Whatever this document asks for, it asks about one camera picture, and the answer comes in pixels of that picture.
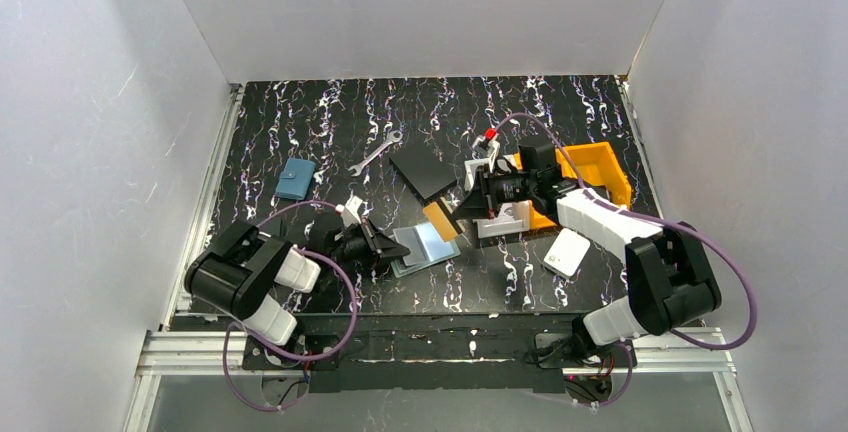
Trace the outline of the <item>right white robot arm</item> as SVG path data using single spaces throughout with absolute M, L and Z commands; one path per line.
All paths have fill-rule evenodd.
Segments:
M 502 205 L 530 202 L 563 229 L 614 253 L 627 273 L 627 295 L 575 319 L 564 348 L 587 356 L 615 342 L 663 335 L 722 302 L 704 247 L 679 225 L 630 216 L 578 179 L 566 176 L 553 146 L 522 145 L 518 166 L 499 157 L 475 171 L 453 210 L 456 219 L 493 219 Z

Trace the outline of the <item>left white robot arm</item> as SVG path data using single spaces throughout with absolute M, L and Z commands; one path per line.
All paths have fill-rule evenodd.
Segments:
M 271 297 L 276 285 L 298 292 L 313 291 L 322 271 L 304 250 L 337 265 L 361 263 L 384 267 L 410 254 L 368 219 L 345 224 L 324 215 L 314 223 L 306 247 L 238 220 L 223 229 L 190 264 L 184 288 L 277 345 L 285 345 L 297 327 L 295 317 Z

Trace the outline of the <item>dark grey credit card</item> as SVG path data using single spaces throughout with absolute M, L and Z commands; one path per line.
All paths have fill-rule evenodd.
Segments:
M 418 232 L 414 227 L 397 228 L 394 231 L 394 240 L 408 250 L 402 258 L 405 267 L 416 266 L 427 260 Z

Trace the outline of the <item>green card holder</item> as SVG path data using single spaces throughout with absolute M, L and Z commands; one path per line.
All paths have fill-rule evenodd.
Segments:
M 431 266 L 454 259 L 460 255 L 460 250 L 456 242 L 454 240 L 444 242 L 438 236 L 430 222 L 421 223 L 412 227 L 414 227 L 418 232 L 427 260 L 424 263 L 412 267 L 405 267 L 402 259 L 392 261 L 390 266 L 393 274 L 397 278 L 402 278 L 422 271 Z

